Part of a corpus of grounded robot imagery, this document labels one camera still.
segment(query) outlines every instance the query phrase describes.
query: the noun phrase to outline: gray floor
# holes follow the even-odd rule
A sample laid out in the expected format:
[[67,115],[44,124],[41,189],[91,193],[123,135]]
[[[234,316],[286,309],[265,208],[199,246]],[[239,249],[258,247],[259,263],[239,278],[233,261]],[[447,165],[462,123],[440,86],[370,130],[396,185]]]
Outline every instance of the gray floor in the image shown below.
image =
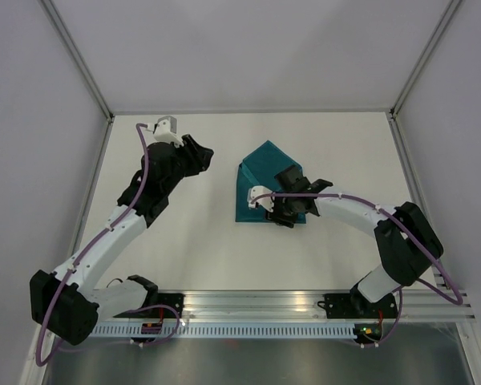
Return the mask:
[[378,349],[327,340],[178,339],[146,348],[58,353],[44,385],[73,384],[472,384],[452,330],[400,326]]

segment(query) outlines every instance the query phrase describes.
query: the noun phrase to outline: white table surface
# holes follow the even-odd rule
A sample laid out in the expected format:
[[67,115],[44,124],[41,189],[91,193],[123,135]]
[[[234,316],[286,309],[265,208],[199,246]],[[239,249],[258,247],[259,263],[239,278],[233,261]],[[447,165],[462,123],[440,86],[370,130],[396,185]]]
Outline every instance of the white table surface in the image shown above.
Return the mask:
[[[307,216],[294,229],[235,222],[236,172],[271,140],[314,181],[332,181],[375,203],[409,200],[385,114],[278,113],[175,115],[178,132],[215,152],[207,172],[186,178],[169,206],[103,275],[139,274],[163,290],[349,289],[379,263],[376,242],[341,222]],[[103,226],[116,199],[140,169],[135,123],[159,116],[116,116],[83,241]],[[148,143],[152,134],[145,132]],[[434,283],[428,270],[424,278]]]

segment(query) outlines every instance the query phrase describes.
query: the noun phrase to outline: folded cloth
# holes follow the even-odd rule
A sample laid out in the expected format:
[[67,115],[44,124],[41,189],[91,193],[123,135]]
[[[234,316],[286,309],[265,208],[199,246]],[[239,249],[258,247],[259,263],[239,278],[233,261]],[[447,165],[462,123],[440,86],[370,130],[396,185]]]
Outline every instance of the folded cloth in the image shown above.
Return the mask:
[[[274,179],[279,173],[295,164],[302,170],[298,162],[287,156],[271,141],[267,141],[246,156],[237,170],[235,222],[268,222],[262,207],[248,207],[248,191],[251,187],[261,185],[274,192],[281,187]],[[297,223],[306,223],[305,214],[299,214]]]

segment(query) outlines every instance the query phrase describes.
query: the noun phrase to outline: perforated metal strip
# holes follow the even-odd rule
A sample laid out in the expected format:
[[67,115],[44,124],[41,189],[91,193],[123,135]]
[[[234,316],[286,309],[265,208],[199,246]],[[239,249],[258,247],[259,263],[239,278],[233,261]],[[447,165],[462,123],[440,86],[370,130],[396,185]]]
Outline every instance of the perforated metal strip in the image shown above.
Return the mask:
[[[91,337],[149,338],[154,335],[165,337],[172,332],[174,323],[165,322],[160,334],[142,334],[142,322],[101,322]],[[226,323],[196,322],[180,326],[175,337],[179,338],[319,338],[352,339],[353,323]]]

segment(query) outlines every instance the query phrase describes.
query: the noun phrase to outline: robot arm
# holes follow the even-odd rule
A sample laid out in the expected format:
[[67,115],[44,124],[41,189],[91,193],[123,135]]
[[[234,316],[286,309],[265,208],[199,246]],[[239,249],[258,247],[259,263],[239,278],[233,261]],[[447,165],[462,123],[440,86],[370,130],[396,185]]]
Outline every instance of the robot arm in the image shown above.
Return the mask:
[[263,186],[251,188],[248,196],[249,207],[264,207],[268,221],[292,228],[299,213],[312,213],[345,222],[375,238],[382,263],[351,289],[351,302],[360,311],[400,286],[412,285],[431,266],[430,260],[393,221],[383,215],[383,211],[401,221],[435,259],[443,254],[442,244],[435,232],[420,208],[413,203],[406,202],[399,207],[377,205],[372,209],[362,199],[342,199],[342,195],[351,196],[326,180],[310,184],[295,166],[280,172],[276,179],[284,191],[281,195],[286,197],[262,197],[255,201],[260,195],[271,193]]
[[48,322],[49,330],[72,345],[81,343],[97,322],[157,302],[157,285],[140,276],[95,290],[112,262],[168,207],[169,194],[178,183],[186,176],[206,171],[210,165],[213,150],[201,147],[190,135],[179,137],[175,118],[161,118],[155,125],[154,137],[156,142],[148,146],[146,184],[132,210],[114,228],[111,227],[139,190],[144,158],[141,170],[134,175],[104,224],[108,231],[96,243],[84,246],[91,246],[85,259],[74,265],[81,249],[52,273],[39,270],[30,280],[32,318],[41,324],[57,287],[67,271],[72,270]]

